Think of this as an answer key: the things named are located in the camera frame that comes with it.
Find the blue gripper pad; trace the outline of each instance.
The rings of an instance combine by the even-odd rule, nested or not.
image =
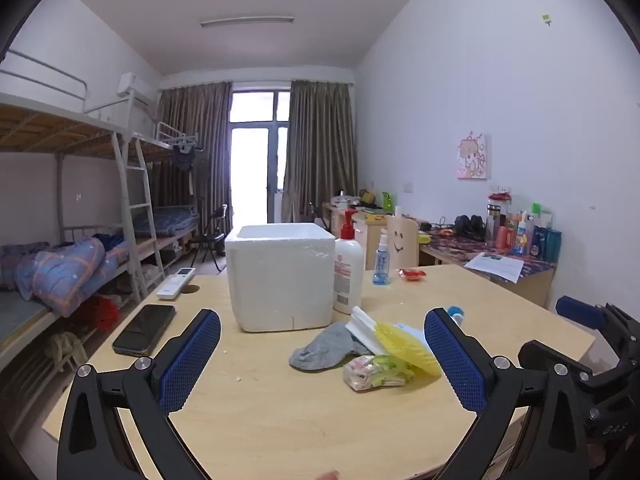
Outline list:
[[[487,404],[484,375],[471,360],[446,323],[437,314],[443,309],[431,310],[424,318],[424,337],[444,370],[462,407],[481,413]]]
[[[165,416],[181,410],[209,358],[220,341],[222,326],[218,314],[201,310],[182,335],[172,338],[162,348],[172,358],[162,362],[158,354],[156,398]]]
[[[562,317],[593,330],[604,328],[607,324],[607,316],[603,311],[568,296],[563,296],[558,300],[556,312]]]

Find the patterned tablecloth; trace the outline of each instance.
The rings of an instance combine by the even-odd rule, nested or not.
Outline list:
[[[465,265],[480,253],[492,253],[492,254],[504,254],[504,251],[488,248],[484,242],[476,242],[469,240],[468,238],[457,238],[448,236],[431,235],[431,243],[428,245],[431,252],[437,253],[443,257],[450,258],[459,262],[461,265]],[[514,254],[507,254],[510,258],[517,258],[523,260],[522,272],[520,277],[533,276],[539,272],[545,272],[546,270],[555,269],[557,264],[550,264],[534,258],[533,256],[516,256]]]

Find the chair with smiley face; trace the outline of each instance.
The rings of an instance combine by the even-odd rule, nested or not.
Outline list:
[[[410,218],[389,216],[386,220],[389,268],[418,266],[418,224]]]

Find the textured blue pad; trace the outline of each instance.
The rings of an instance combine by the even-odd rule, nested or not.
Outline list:
[[[558,300],[556,312],[562,317],[594,330],[604,328],[607,324],[607,317],[600,309],[568,296]]]
[[[433,310],[424,318],[424,337],[462,406],[481,413],[487,404],[484,376]]]
[[[211,312],[182,347],[159,382],[158,404],[165,415],[181,410],[220,341],[220,318]]]

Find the fluorescent light fixture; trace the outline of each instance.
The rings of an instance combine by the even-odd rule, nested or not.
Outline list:
[[[202,20],[201,27],[219,27],[222,25],[239,25],[241,23],[293,23],[293,16],[238,16],[236,18],[214,18]]]

